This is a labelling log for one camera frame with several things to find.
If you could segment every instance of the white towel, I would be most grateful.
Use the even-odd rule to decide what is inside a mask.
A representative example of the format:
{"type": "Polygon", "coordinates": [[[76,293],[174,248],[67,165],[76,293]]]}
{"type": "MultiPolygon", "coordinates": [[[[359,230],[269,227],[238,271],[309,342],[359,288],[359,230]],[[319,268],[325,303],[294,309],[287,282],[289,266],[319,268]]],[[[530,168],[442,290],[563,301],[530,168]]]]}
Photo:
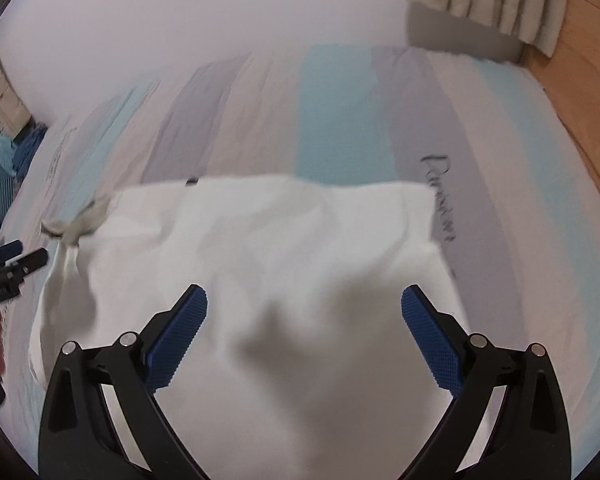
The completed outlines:
{"type": "Polygon", "coordinates": [[[418,283],[468,329],[430,238],[434,206],[421,184],[284,176],[119,192],[94,235],[57,253],[32,368],[44,382],[64,341],[112,344],[196,283],[208,316],[157,400],[211,478],[398,478],[450,400],[402,320],[402,290],[418,283]]]}

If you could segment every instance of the blue stripe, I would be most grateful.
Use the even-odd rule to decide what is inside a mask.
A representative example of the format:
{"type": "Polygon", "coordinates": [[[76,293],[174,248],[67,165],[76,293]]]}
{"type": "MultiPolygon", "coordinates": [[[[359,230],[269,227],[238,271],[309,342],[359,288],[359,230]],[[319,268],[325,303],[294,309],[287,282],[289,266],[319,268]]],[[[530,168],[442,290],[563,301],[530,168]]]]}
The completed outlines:
{"type": "Polygon", "coordinates": [[[92,145],[67,185],[58,219],[71,221],[93,199],[100,175],[109,160],[109,153],[118,142],[131,117],[138,111],[154,87],[154,83],[150,83],[134,88],[120,98],[118,105],[103,121],[94,135],[92,145]]]}
{"type": "Polygon", "coordinates": [[[351,186],[398,180],[368,48],[315,46],[302,64],[296,174],[351,186]]]}
{"type": "Polygon", "coordinates": [[[544,199],[556,234],[569,259],[573,279],[584,311],[584,329],[591,362],[585,399],[591,409],[582,441],[573,450],[576,475],[600,450],[600,250],[593,227],[573,189],[573,177],[560,155],[551,128],[530,97],[524,76],[511,76],[508,67],[475,62],[490,89],[500,97],[529,161],[531,176],[544,199]]]}

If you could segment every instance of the blue gripper pad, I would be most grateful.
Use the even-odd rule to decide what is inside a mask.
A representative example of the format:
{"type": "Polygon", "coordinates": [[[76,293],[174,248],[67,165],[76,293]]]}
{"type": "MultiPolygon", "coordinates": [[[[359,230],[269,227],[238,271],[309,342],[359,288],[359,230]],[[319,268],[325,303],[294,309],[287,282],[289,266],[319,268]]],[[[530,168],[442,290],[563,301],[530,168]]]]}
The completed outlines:
{"type": "Polygon", "coordinates": [[[201,287],[180,301],[178,311],[145,356],[148,373],[144,385],[152,395],[158,388],[169,386],[206,317],[206,292],[201,287]]]}
{"type": "Polygon", "coordinates": [[[402,317],[438,386],[454,397],[462,391],[460,357],[452,347],[427,305],[411,288],[402,294],[402,317]]]}

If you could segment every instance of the striped bedsheet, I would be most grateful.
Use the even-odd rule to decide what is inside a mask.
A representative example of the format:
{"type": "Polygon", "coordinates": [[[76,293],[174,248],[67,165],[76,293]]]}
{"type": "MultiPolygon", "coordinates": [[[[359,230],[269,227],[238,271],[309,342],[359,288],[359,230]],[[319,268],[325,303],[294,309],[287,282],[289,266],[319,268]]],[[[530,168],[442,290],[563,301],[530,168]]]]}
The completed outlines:
{"type": "MultiPolygon", "coordinates": [[[[148,78],[48,131],[2,236],[53,254],[41,219],[71,219],[94,195],[264,173],[433,186],[434,235],[471,329],[500,346],[547,346],[574,474],[588,463],[600,449],[600,197],[541,87],[519,67],[331,45],[148,78]]],[[[44,391],[27,345],[44,280],[32,277],[7,307],[0,413],[33,465],[44,391]]]]}

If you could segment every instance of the white wall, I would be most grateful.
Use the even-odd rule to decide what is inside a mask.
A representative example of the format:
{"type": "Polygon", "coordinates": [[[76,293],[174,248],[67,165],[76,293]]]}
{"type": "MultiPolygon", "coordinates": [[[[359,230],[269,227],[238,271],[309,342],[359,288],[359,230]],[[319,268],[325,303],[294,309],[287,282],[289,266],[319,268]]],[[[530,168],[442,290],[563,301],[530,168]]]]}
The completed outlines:
{"type": "MultiPolygon", "coordinates": [[[[13,0],[0,19],[0,56],[34,117],[51,123],[161,66],[268,44],[401,46],[407,8],[404,0],[13,0]]],[[[519,48],[475,24],[458,29],[450,16],[419,16],[410,19],[419,46],[454,50],[461,37],[461,50],[489,44],[479,54],[498,59],[511,58],[511,41],[519,48]]]]}

